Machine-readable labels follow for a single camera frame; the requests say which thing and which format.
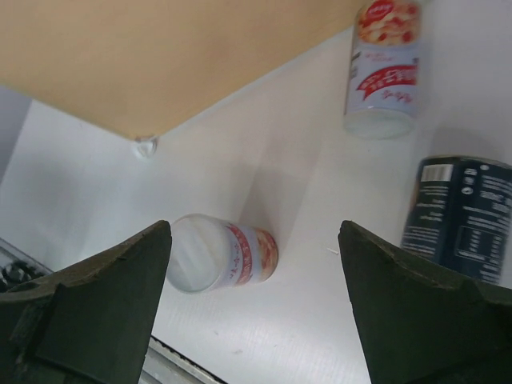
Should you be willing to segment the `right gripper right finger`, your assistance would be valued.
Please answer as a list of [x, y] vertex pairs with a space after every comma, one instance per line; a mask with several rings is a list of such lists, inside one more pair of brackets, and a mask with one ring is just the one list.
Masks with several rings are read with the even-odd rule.
[[401, 250], [355, 222], [338, 235], [373, 383], [508, 383], [511, 292]]

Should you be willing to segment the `dark navy cylindrical can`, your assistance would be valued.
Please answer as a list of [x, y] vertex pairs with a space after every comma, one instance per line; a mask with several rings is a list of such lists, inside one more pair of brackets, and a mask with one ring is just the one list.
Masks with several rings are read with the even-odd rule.
[[511, 228], [511, 167], [468, 156], [418, 165], [401, 247], [471, 278], [498, 284]]

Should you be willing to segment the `red white can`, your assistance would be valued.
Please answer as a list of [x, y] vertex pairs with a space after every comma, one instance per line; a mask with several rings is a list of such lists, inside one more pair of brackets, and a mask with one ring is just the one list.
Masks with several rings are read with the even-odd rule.
[[171, 224], [172, 245], [166, 277], [186, 294], [267, 280], [278, 265], [270, 232], [204, 214]]
[[357, 13], [344, 128], [360, 138], [392, 138], [414, 127], [422, 5], [370, 1]]

